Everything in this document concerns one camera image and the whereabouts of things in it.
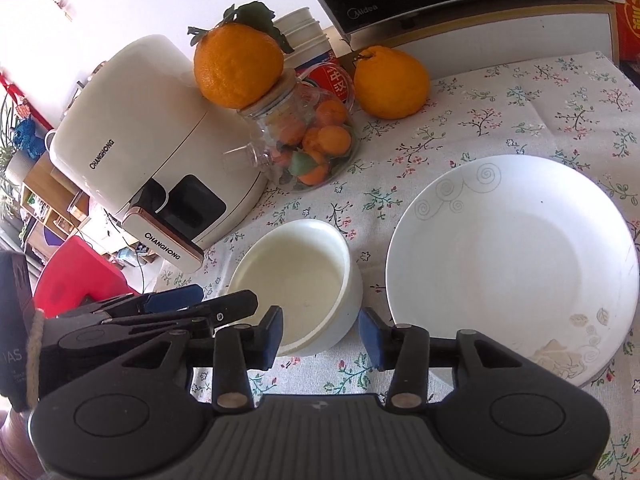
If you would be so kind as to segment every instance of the changhong logo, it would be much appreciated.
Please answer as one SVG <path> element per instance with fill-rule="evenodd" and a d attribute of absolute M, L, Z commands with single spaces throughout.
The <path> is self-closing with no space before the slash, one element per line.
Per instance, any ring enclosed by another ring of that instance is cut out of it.
<path fill-rule="evenodd" d="M 98 152 L 98 155 L 96 155 L 96 157 L 94 158 L 94 161 L 91 164 L 89 164 L 89 168 L 91 168 L 92 170 L 95 170 L 95 168 L 98 167 L 98 164 L 100 164 L 100 161 L 104 158 L 104 156 L 109 151 L 110 147 L 113 145 L 114 145 L 113 139 L 107 140 L 107 143 L 102 147 L 100 152 Z"/>
<path fill-rule="evenodd" d="M 349 16 L 352 20 L 357 20 L 363 14 L 367 14 L 368 12 L 373 12 L 374 10 L 378 10 L 377 5 L 360 7 L 356 9 L 355 7 L 351 7 L 351 9 L 347 10 L 347 16 Z"/>
<path fill-rule="evenodd" d="M 156 245 L 158 248 L 162 249 L 169 256 L 173 256 L 176 260 L 180 259 L 180 254 L 176 253 L 173 249 L 170 249 L 165 244 L 163 244 L 160 240 L 158 240 L 151 233 L 145 233 L 145 238 L 149 240 L 151 243 Z"/>

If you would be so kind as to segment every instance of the white air fryer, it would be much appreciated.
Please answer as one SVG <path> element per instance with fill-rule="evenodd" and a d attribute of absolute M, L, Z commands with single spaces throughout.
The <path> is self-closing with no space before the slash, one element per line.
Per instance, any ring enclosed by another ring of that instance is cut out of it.
<path fill-rule="evenodd" d="M 248 142 L 250 127 L 202 97 L 191 61 L 167 38 L 147 36 L 94 75 L 50 157 L 125 231 L 193 272 L 264 190 L 258 170 L 223 169 L 222 154 Z"/>

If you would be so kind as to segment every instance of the red ribbon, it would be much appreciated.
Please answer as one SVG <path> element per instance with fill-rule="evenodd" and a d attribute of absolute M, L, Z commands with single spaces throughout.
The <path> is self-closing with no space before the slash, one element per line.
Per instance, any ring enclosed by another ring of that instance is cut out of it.
<path fill-rule="evenodd" d="M 11 97 L 14 103 L 20 104 L 23 100 L 26 100 L 24 94 L 22 93 L 22 90 L 20 90 L 15 84 L 9 83 L 2 73 L 0 73 L 0 84 L 4 87 L 4 90 L 6 90 L 6 92 L 9 94 L 9 97 Z M 29 104 L 29 108 L 31 109 L 31 115 L 33 116 L 33 118 L 36 119 L 36 121 L 38 121 L 40 124 L 42 124 L 44 129 L 46 129 L 47 131 L 53 130 L 53 126 L 49 124 L 49 121 L 47 121 L 40 114 L 40 112 L 33 107 L 33 105 Z"/>

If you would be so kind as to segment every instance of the ribbed black surface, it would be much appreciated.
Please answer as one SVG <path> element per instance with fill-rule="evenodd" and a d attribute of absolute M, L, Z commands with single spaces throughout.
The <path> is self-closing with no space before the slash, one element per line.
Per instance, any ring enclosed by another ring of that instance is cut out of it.
<path fill-rule="evenodd" d="M 224 416 L 187 464 L 188 480 L 479 478 L 444 454 L 414 416 L 384 412 L 376 396 L 265 396 L 254 412 Z"/>

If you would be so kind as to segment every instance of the glass teapot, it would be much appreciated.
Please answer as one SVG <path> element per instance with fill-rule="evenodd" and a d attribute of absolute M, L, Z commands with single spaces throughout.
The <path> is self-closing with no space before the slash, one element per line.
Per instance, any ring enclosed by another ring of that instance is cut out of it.
<path fill-rule="evenodd" d="M 347 85 L 343 103 L 333 93 L 302 80 L 313 70 L 329 65 L 330 77 Z M 259 101 L 239 110 L 255 123 L 245 146 L 224 153 L 227 171 L 252 166 L 284 190 L 303 191 L 333 181 L 351 161 L 358 147 L 358 133 L 351 120 L 353 83 L 341 67 L 319 63 L 296 76 L 283 70 L 277 83 Z"/>

